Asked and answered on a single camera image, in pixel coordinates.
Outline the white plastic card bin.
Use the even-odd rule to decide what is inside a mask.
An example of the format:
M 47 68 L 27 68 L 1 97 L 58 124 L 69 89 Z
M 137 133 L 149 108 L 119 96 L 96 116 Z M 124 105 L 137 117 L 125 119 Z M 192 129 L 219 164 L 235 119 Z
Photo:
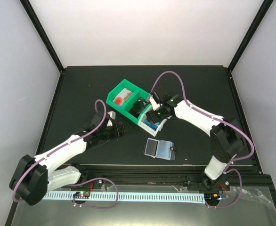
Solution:
M 167 119 L 164 119 L 155 124 L 151 124 L 146 117 L 146 113 L 142 113 L 138 121 L 138 126 L 150 135 L 152 135 L 153 137 L 156 137 L 157 133 L 163 129 L 163 126 L 166 123 L 166 121 Z

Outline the green double compartment bin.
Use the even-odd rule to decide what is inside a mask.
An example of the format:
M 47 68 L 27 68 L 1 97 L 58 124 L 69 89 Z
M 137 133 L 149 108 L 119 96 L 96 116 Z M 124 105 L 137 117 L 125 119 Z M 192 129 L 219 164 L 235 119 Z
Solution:
M 126 95 L 126 99 L 120 104 L 116 104 L 114 101 L 116 97 L 121 97 L 120 94 L 124 89 L 130 92 L 129 95 Z M 138 124 L 138 121 L 142 117 L 142 113 L 146 111 L 144 109 L 142 113 L 140 113 L 137 117 L 130 113 L 130 109 L 134 106 L 134 104 L 138 101 L 139 98 L 143 98 L 147 100 L 149 93 L 131 83 L 130 81 L 123 79 L 115 88 L 113 88 L 107 96 L 106 104 L 112 107 L 115 111 L 119 112 L 135 124 Z

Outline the clear sleeve card holder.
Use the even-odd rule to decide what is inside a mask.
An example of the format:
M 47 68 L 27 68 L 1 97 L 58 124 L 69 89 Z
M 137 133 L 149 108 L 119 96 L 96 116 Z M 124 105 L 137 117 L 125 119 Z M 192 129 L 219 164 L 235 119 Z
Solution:
M 165 141 L 165 140 L 158 140 L 158 141 L 159 142 L 158 142 L 158 146 L 157 146 L 157 150 L 156 150 L 156 155 L 154 158 L 167 160 L 167 161 L 175 160 L 175 155 L 176 155 L 177 150 L 175 148 L 174 143 L 171 141 Z

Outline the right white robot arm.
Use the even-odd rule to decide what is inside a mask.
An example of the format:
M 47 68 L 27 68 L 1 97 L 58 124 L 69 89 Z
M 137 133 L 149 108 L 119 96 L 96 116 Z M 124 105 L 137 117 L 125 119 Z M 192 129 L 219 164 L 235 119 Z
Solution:
M 201 178 L 202 186 L 211 190 L 219 183 L 218 178 L 226 172 L 234 158 L 246 147 L 243 136 L 227 123 L 222 116 L 211 114 L 199 108 L 182 96 L 169 95 L 160 98 L 153 92 L 149 99 L 152 110 L 146 113 L 147 120 L 155 124 L 165 119 L 177 118 L 189 122 L 202 130 L 210 138 L 212 157 L 206 166 L 205 175 Z

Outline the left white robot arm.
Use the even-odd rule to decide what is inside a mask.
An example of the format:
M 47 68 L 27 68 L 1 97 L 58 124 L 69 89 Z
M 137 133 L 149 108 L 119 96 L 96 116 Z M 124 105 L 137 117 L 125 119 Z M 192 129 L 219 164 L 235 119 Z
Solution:
M 61 168 L 71 158 L 108 141 L 124 136 L 125 126 L 115 121 L 114 112 L 97 113 L 66 141 L 42 154 L 23 156 L 12 176 L 9 188 L 15 202 L 33 206 L 50 191 L 64 186 L 83 188 L 88 184 L 88 172 L 79 163 Z

